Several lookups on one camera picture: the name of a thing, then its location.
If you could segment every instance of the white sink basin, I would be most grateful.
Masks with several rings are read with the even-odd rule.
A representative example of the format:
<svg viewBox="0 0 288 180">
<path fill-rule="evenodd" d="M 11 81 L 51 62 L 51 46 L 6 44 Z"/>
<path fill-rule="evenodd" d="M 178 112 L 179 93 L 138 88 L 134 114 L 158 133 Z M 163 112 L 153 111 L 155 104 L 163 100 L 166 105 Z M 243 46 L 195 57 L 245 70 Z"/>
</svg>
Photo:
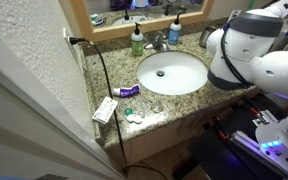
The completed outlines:
<svg viewBox="0 0 288 180">
<path fill-rule="evenodd" d="M 183 95 L 201 88 L 207 68 L 195 56 L 163 52 L 146 58 L 137 69 L 137 78 L 147 89 L 165 95 Z"/>
<path fill-rule="evenodd" d="M 154 18 L 151 18 L 151 17 L 147 18 L 145 16 L 130 16 L 129 23 L 135 23 L 135 22 L 139 22 L 139 21 L 146 21 L 146 20 L 149 20 L 149 19 L 154 19 Z M 121 19 L 115 21 L 113 23 L 113 26 L 123 24 L 123 20 L 124 20 L 124 18 L 121 18 Z"/>
</svg>

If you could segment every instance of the floor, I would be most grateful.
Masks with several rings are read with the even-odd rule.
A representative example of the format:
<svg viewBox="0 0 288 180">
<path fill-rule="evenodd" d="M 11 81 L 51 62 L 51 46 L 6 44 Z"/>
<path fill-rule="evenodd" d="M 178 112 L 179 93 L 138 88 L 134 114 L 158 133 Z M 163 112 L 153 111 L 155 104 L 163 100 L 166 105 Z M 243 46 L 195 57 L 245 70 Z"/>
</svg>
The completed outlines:
<svg viewBox="0 0 288 180">
<path fill-rule="evenodd" d="M 154 156 L 144 159 L 134 165 L 154 168 L 163 173 L 168 180 L 172 180 L 172 172 L 180 163 L 190 157 L 187 149 L 190 140 L 184 141 L 168 148 Z M 143 168 L 131 167 L 128 180 L 165 180 L 160 174 Z M 200 166 L 197 166 L 183 180 L 207 180 L 206 174 Z"/>
</svg>

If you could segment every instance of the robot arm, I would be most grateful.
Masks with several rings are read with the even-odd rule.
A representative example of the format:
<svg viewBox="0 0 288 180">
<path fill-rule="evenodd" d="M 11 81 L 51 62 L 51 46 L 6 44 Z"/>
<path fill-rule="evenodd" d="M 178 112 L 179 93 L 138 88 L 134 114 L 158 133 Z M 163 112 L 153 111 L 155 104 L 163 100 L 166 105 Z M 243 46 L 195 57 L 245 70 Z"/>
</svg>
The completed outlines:
<svg viewBox="0 0 288 180">
<path fill-rule="evenodd" d="M 225 90 L 256 85 L 288 98 L 288 52 L 267 54 L 288 14 L 288 0 L 247 11 L 211 34 L 207 50 L 214 55 L 209 81 Z"/>
</svg>

